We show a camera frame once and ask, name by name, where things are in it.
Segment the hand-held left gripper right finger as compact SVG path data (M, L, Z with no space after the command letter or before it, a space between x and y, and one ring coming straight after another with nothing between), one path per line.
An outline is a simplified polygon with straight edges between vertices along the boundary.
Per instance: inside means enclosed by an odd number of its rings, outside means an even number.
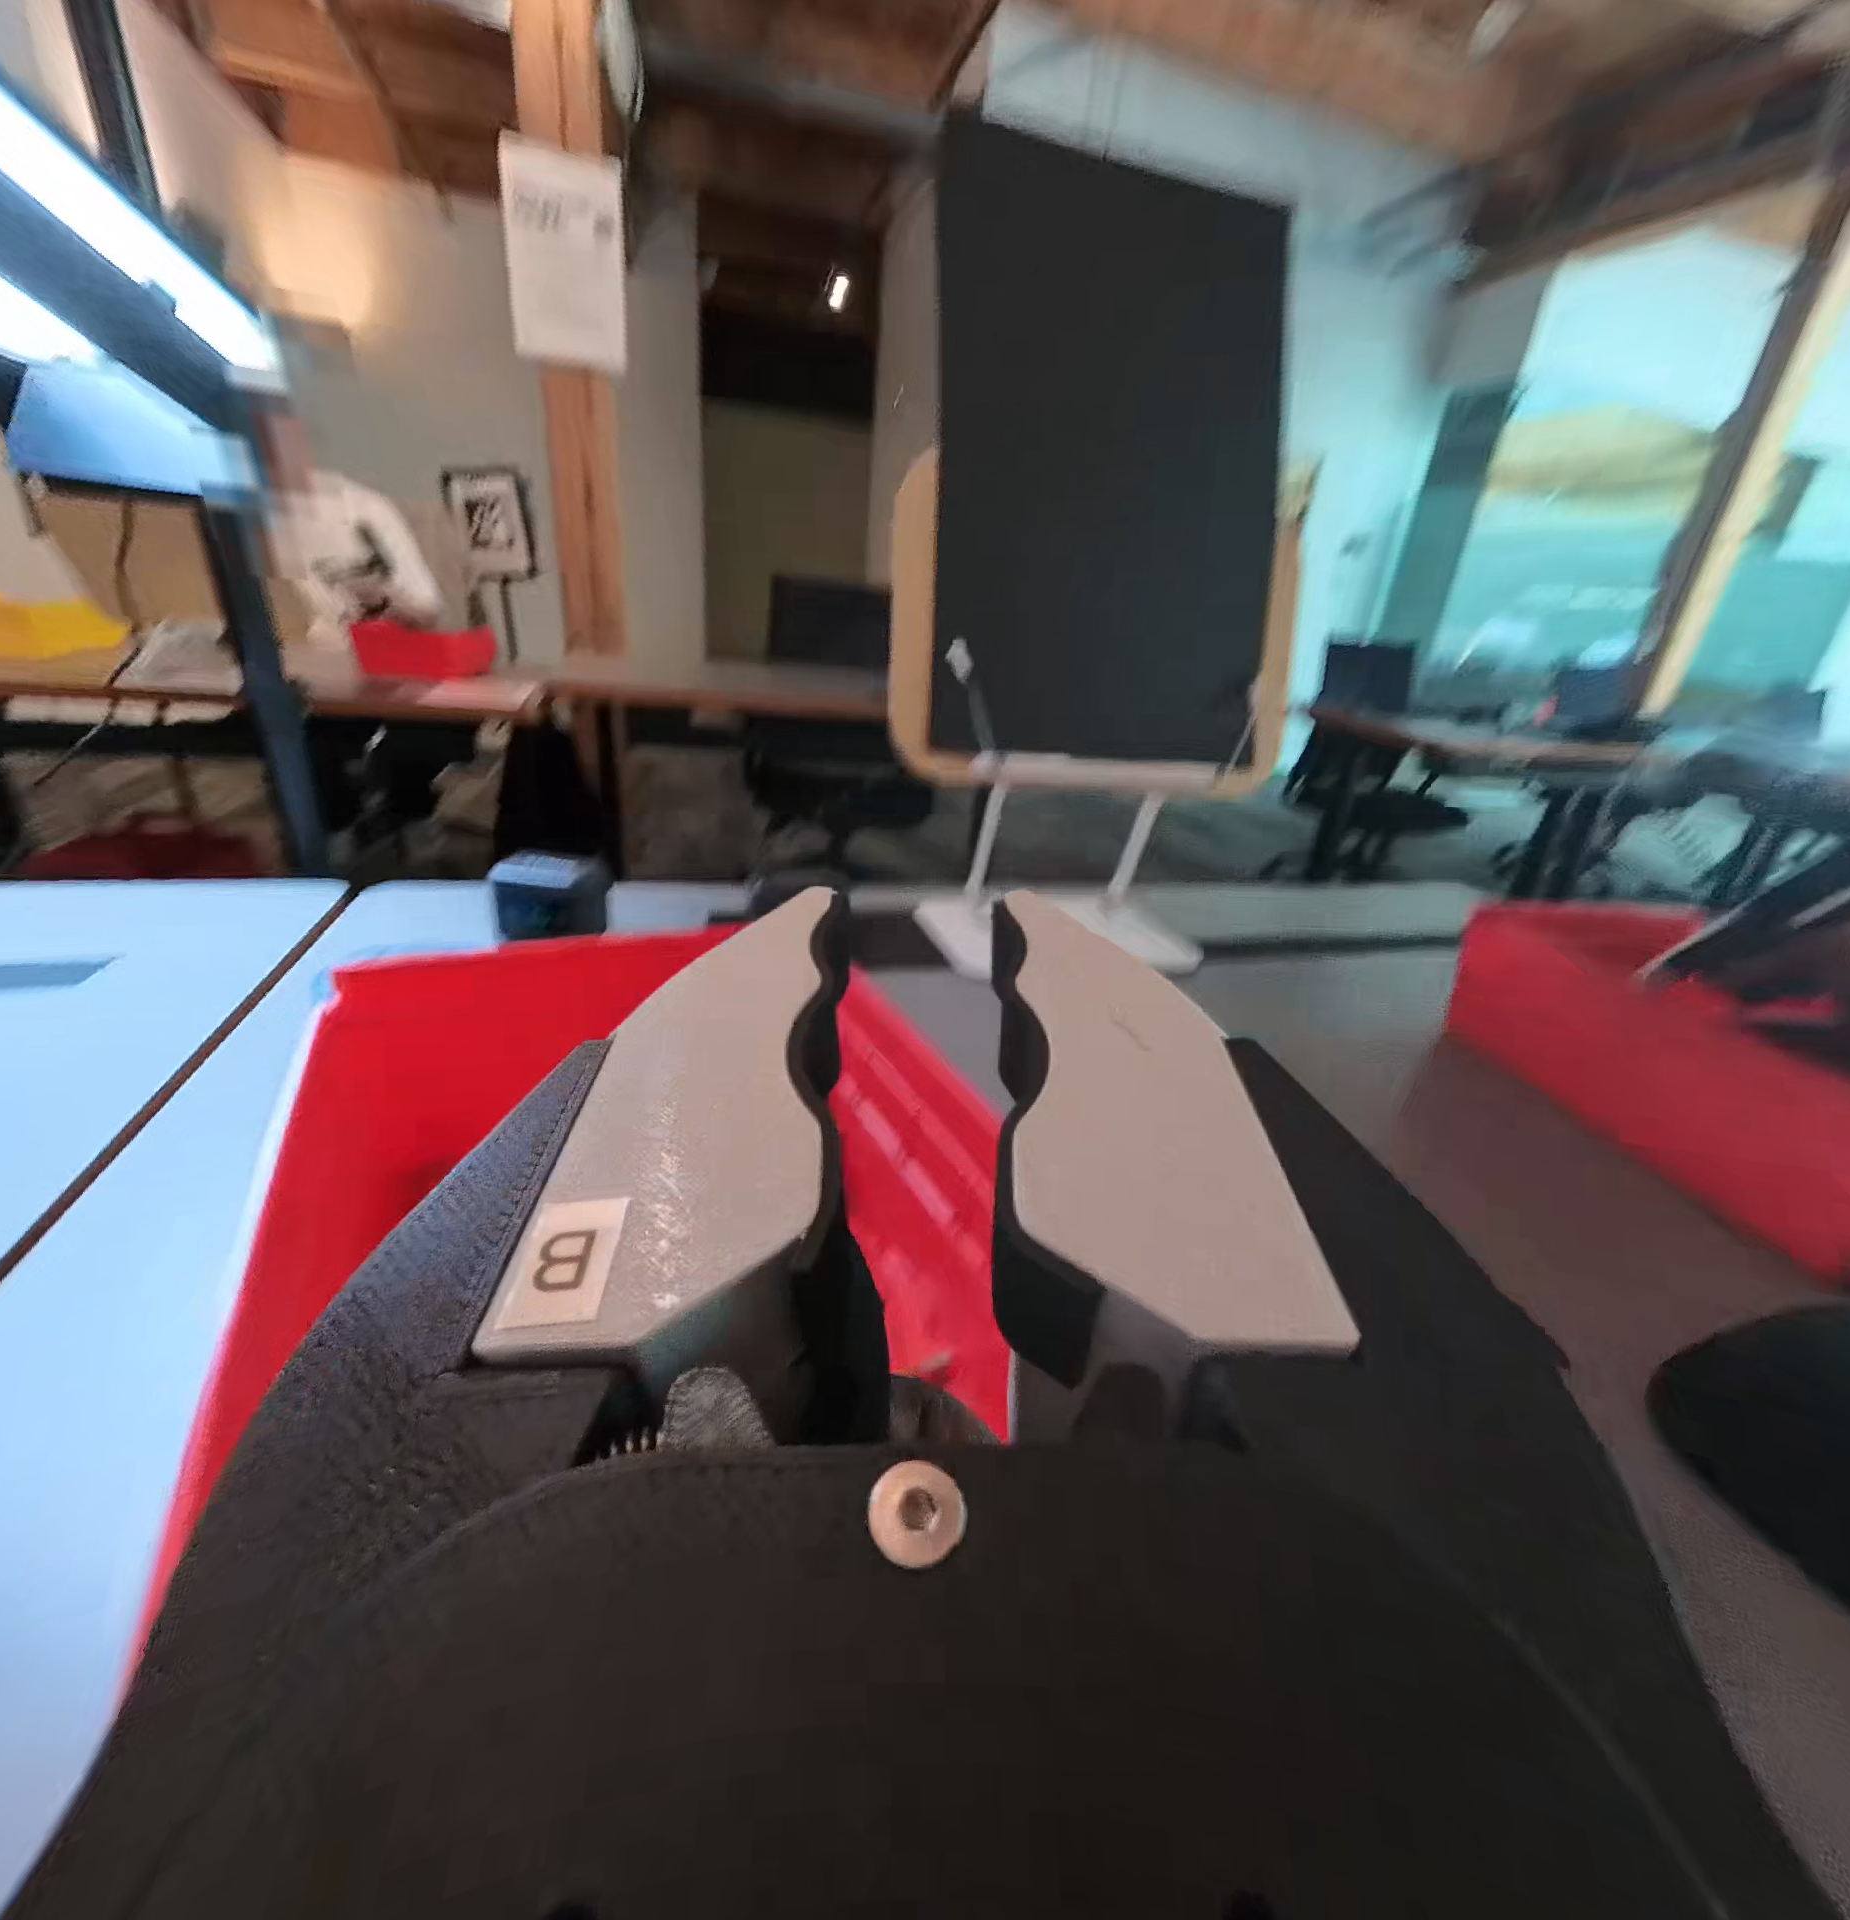
M1220 1363L1352 1359L1352 1310L1218 1023L1032 891L990 908L990 986L1008 1438L1063 1440L1119 1396L1175 1431Z

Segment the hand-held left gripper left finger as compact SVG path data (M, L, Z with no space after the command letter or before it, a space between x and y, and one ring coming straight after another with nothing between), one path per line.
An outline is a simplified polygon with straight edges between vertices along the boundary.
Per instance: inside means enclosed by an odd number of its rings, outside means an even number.
M812 885L621 1021L472 1338L480 1365L600 1365L652 1403L719 1366L764 1418L839 1416L846 929L840 893Z

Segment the large red plastic bin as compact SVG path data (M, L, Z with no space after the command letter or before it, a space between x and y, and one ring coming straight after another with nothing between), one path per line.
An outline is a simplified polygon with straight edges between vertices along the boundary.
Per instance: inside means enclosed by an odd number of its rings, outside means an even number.
M334 973L262 1148L132 1657L241 1427L340 1283L578 1044L732 932L563 937ZM858 957L839 1034L844 1196L892 1366L1003 1435L1008 1346L990 1313L1001 1122Z

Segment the small blue box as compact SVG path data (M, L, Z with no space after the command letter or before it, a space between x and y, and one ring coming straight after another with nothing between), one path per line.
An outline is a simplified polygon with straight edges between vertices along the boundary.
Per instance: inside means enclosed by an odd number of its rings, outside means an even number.
M599 937L607 932L615 874L589 855L520 849L484 875L502 942Z

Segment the black office chair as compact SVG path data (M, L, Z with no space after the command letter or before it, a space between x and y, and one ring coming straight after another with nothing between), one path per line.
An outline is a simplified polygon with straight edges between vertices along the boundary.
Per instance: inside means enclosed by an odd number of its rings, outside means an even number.
M1468 827L1468 811L1437 795L1437 775L1399 781L1406 755L1406 749L1357 733L1310 726L1276 792L1286 809L1313 819L1313 837L1296 853L1296 879L1377 880L1399 843Z
M936 808L886 721L751 712L740 724L740 772L762 816L758 874L804 864L870 880L872 868L849 852L855 837L915 830Z

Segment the long wooden desk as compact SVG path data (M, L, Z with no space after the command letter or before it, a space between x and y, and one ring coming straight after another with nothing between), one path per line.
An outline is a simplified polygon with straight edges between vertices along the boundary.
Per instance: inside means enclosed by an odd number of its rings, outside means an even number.
M611 798L621 795L622 781L611 755L599 743L600 712L609 720L616 752L622 751L626 715L637 709L768 712L840 724L880 724L886 718L882 677L853 667L702 661L670 668L621 655L576 653L552 664L502 664L484 676L429 685L372 677L336 653L292 646L283 653L277 685L262 685L259 674L248 667L241 685L228 688L200 674L129 685L120 661L119 646L48 657L0 655L0 874L31 853L22 806L2 775L2 759L12 752L63 752L78 740L78 729L56 721L6 721L2 712L15 700L85 700L103 709L230 709L240 718L240 741L230 740L228 726L159 724L129 729L113 749L153 757L257 752L290 875L332 872L332 832L317 806L304 738L311 715L453 726L497 720L525 726L562 711L575 724L588 778Z

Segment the black monitor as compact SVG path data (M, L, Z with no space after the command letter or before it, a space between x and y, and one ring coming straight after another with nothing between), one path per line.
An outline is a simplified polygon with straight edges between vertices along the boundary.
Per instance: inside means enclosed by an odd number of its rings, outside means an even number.
M872 583L773 575L766 657L886 674L890 608L890 589Z
M1343 639L1325 643L1317 701L1334 709L1399 715L1414 700L1417 646L1411 643Z

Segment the wooden desk black legs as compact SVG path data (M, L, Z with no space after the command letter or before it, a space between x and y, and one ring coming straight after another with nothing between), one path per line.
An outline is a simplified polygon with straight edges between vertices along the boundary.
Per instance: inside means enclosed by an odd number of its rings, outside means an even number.
M1800 832L1850 844L1850 751L1778 733L1659 730L1643 740L1585 741L1542 730L1490 730L1444 718L1385 715L1314 701L1305 711L1330 741L1324 806L1302 879L1334 875L1347 847L1357 795L1372 759L1417 755L1448 775L1507 775L1537 786L1545 806L1513 864L1513 901L1577 896L1619 814L1641 819L1721 796L1746 814L1717 904L1733 904L1771 875L1779 847Z

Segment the small red bin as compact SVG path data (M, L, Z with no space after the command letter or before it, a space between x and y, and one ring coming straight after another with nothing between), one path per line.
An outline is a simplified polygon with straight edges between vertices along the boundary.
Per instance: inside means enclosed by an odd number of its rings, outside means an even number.
M499 640L489 625L431 630L369 618L350 625L347 643L361 676L372 679L462 681L489 674L499 661Z

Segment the dark metal rack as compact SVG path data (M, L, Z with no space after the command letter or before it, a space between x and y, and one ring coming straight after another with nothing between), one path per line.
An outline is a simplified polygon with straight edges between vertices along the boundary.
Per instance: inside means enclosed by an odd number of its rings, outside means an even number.
M247 441L194 422L169 395L120 369L23 362L2 350L0 428L22 475L113 490L132 504L159 497L194 508L288 868L295 875L329 875L304 701L288 685L264 583L262 493Z

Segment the cardboard box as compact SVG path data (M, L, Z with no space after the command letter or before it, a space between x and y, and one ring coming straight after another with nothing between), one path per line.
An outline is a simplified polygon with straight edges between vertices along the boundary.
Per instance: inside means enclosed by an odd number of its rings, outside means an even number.
M37 483L29 504L100 612L136 632L225 623L198 499Z

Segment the yellow bin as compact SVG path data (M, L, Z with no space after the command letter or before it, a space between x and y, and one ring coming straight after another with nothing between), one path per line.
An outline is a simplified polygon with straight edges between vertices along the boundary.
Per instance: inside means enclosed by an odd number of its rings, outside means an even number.
M125 635L127 625L89 599L29 600L0 591L0 657L114 653Z

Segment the white paper sign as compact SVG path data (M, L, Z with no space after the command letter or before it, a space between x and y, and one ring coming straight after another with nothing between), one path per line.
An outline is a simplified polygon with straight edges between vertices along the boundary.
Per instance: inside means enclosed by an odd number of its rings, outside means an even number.
M609 378L627 369L622 167L499 134L511 343L520 358Z

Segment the long ceiling light fixture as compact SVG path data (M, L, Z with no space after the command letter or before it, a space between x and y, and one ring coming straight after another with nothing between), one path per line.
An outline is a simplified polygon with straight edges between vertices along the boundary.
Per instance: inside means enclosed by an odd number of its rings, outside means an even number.
M0 70L0 355L110 360L198 415L283 395L271 323Z

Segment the wooden post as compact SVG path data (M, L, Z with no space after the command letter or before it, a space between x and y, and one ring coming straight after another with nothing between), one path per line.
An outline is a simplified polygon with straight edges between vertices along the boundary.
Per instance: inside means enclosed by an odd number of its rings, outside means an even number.
M581 156L621 152L621 118L605 96L597 3L511 3L516 128ZM618 395L597 369L542 362L554 557L567 653L627 648Z

